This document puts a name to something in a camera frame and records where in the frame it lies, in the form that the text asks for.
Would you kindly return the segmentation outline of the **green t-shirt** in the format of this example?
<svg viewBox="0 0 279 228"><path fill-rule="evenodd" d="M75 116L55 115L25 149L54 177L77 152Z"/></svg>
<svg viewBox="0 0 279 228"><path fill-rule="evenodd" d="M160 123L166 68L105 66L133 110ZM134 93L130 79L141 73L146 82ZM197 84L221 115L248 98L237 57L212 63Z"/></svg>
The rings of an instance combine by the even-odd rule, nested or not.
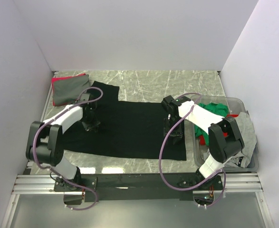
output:
<svg viewBox="0 0 279 228"><path fill-rule="evenodd" d="M199 103L198 104L200 107L206 109L207 111L216 114L216 115L220 115L222 117L226 117L229 114L229 109L228 106L224 105L224 104L215 104L215 103L209 103L209 104L203 104L203 103ZM199 132L198 134L196 133L197 129L195 130L195 136L196 135L200 135L201 132ZM209 144L209 139L207 139L205 137L205 141L206 144Z"/></svg>

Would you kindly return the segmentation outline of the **clear plastic bin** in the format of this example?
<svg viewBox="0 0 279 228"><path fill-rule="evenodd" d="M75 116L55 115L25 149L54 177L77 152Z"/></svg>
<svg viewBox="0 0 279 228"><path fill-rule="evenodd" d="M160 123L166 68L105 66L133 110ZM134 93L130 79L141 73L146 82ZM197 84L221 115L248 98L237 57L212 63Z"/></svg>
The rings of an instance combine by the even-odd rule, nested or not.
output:
<svg viewBox="0 0 279 228"><path fill-rule="evenodd" d="M245 143L245 149L231 158L224 167L226 172L256 172L259 167L257 157L257 139L254 132L253 123L248 112L245 110L243 102L238 98L220 96L202 96L199 103L205 105L209 103L224 104L228 106L229 114L238 114L237 123Z"/></svg>

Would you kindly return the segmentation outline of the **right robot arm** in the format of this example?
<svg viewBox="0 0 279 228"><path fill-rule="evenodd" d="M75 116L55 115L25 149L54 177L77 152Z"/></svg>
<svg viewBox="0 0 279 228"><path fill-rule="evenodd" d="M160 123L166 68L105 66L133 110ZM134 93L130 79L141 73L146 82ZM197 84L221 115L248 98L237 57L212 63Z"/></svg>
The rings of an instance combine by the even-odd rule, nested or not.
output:
<svg viewBox="0 0 279 228"><path fill-rule="evenodd" d="M159 156L159 166L169 137L178 141L183 137L182 122L187 120L201 128L209 138L210 155L197 170L196 185L205 190L212 185L212 175L244 149L245 144L235 118L214 114L186 96L165 97L161 102L168 116L164 119L164 141Z"/></svg>

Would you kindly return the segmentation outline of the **black base beam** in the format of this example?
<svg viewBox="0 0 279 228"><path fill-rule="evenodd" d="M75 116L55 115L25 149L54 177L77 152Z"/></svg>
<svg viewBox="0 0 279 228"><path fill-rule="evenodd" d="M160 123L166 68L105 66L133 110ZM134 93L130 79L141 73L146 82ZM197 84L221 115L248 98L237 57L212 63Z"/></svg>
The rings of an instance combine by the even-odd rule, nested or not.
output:
<svg viewBox="0 0 279 228"><path fill-rule="evenodd" d="M188 188L199 182L194 173L167 173L164 175L167 181L177 188ZM82 174L82 185L94 190L99 201L104 200L167 200L178 199L181 201L194 201L193 191L222 190L221 176L217 175L202 186L189 191L177 191L169 188L158 173L148 174ZM85 202L94 202L92 192L82 188L75 188L64 180L56 177L54 192L64 192L64 200L67 193L84 193Z"/></svg>

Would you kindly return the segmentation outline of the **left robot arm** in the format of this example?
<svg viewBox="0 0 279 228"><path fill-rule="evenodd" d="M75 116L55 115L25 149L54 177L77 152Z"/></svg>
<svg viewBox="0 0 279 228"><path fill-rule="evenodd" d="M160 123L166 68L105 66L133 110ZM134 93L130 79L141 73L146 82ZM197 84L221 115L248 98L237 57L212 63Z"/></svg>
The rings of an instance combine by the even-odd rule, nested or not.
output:
<svg viewBox="0 0 279 228"><path fill-rule="evenodd" d="M81 188L83 181L80 169L64 157L63 134L75 123L85 131L96 131L100 122L94 110L103 91L94 96L88 90L83 91L76 101L68 104L53 117L43 122L30 125L26 157L34 161L41 169L50 169L65 180L65 185L72 191Z"/></svg>

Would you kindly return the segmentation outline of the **black t-shirt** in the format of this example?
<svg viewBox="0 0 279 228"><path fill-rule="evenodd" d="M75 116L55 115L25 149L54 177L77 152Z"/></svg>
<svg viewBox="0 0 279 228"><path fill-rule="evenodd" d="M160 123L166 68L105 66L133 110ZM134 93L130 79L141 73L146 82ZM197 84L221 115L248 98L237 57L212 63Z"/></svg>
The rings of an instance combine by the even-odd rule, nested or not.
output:
<svg viewBox="0 0 279 228"><path fill-rule="evenodd" d="M167 112L160 103L119 101L119 87L95 81L104 94L95 114L97 131L76 122L63 134L63 149L118 158L158 159Z"/></svg>

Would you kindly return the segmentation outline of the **red t-shirt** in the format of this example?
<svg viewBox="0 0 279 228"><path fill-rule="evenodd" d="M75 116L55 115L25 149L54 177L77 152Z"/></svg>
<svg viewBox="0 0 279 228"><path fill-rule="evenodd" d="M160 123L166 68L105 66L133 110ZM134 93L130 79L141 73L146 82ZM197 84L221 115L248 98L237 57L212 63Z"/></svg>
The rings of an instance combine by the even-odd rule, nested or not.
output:
<svg viewBox="0 0 279 228"><path fill-rule="evenodd" d="M238 117L239 115L238 114L228 114L227 115L227 117L228 116L231 116L231 117ZM208 138L208 135L204 135L205 134L205 132L204 132L204 134L202 133L203 131L202 130L198 130L198 127L195 127L195 129L197 129L197 131L196 131L196 133L198 134L199 132L201 132L200 133L200 135L196 135L196 137L198 137L198 140L199 140L199 144L200 145L207 145L207 146L209 146L209 144L206 144L206 141L205 141L205 137L207 138L207 139L209 139Z"/></svg>

